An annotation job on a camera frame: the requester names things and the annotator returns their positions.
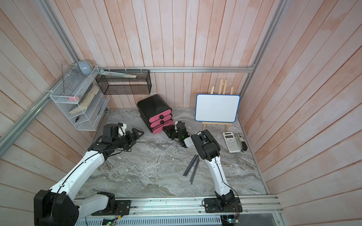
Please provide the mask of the pink bottom drawer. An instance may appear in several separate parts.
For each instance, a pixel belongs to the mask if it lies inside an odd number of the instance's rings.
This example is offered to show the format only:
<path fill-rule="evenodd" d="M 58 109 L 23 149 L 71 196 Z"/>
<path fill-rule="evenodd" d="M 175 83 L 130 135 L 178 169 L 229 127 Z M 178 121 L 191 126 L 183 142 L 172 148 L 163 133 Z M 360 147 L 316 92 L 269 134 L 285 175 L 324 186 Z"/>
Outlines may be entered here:
<path fill-rule="evenodd" d="M 168 121 L 166 121 L 164 124 L 160 124 L 160 125 L 154 127 L 154 128 L 152 129 L 152 133 L 153 133 L 153 134 L 160 133 L 160 132 L 163 131 L 163 127 L 170 126 L 170 125 L 173 125 L 173 121 L 172 121 L 172 120 L 168 120 Z"/>

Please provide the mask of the black drawer cabinet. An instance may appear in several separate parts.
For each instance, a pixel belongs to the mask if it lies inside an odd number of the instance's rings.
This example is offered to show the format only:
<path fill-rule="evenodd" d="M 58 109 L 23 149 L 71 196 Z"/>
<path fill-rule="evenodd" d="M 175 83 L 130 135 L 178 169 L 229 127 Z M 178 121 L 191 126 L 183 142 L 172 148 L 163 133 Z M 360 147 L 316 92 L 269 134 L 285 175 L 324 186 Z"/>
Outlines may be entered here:
<path fill-rule="evenodd" d="M 158 94 L 139 101 L 137 103 L 137 107 L 141 118 L 143 119 L 151 133 L 153 128 L 150 127 L 151 123 L 149 122 L 149 118 L 159 113 L 162 113 L 167 109 L 171 109 L 171 107 Z"/>

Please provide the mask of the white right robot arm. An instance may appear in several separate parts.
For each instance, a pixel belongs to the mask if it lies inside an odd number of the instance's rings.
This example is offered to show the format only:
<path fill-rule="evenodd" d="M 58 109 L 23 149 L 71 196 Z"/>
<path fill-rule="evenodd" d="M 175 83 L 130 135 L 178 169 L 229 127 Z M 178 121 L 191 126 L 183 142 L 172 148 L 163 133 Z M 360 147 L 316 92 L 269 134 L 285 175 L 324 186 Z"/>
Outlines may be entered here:
<path fill-rule="evenodd" d="M 220 145 L 208 130 L 195 134 L 187 132 L 185 123 L 177 121 L 175 125 L 163 127 L 165 134 L 176 140 L 183 148 L 195 147 L 197 153 L 187 166 L 183 176 L 187 176 L 191 168 L 194 169 L 190 178 L 193 182 L 200 160 L 207 164 L 215 185 L 215 194 L 218 204 L 224 208 L 235 201 L 236 192 L 229 186 L 221 166 Z"/>

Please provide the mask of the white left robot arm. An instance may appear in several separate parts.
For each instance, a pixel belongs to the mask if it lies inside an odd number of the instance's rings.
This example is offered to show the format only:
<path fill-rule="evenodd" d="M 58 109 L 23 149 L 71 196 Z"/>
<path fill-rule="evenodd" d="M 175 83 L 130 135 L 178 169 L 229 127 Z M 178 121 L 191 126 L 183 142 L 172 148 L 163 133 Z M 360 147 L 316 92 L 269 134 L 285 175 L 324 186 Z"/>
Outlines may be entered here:
<path fill-rule="evenodd" d="M 144 132 L 126 124 L 107 124 L 103 134 L 90 145 L 79 163 L 49 190 L 40 190 L 34 197 L 36 226 L 74 226 L 76 222 L 94 213 L 114 214 L 117 211 L 115 195 L 98 192 L 76 202 L 75 196 L 91 174 L 109 157 L 130 152 Z"/>

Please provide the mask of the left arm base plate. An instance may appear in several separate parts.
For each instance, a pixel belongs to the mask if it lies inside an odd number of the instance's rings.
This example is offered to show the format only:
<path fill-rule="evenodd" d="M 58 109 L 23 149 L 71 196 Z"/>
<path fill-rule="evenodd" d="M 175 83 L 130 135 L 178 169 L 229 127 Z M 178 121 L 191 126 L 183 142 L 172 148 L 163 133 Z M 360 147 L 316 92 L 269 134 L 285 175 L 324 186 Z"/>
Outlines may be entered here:
<path fill-rule="evenodd" d="M 125 216 L 129 215 L 131 200 L 115 200 L 106 209 L 92 213 L 92 216 Z"/>

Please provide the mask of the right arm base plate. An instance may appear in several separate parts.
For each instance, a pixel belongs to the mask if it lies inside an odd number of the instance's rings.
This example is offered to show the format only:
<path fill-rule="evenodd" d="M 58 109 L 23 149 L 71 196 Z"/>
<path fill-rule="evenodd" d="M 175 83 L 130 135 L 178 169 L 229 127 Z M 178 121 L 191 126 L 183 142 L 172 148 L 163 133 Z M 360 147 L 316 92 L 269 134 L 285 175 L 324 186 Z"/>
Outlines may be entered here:
<path fill-rule="evenodd" d="M 223 203 L 217 198 L 205 198 L 203 200 L 203 206 L 206 213 L 241 213 L 243 209 L 239 203 L 239 199 L 235 198 L 233 201 L 227 201 Z"/>

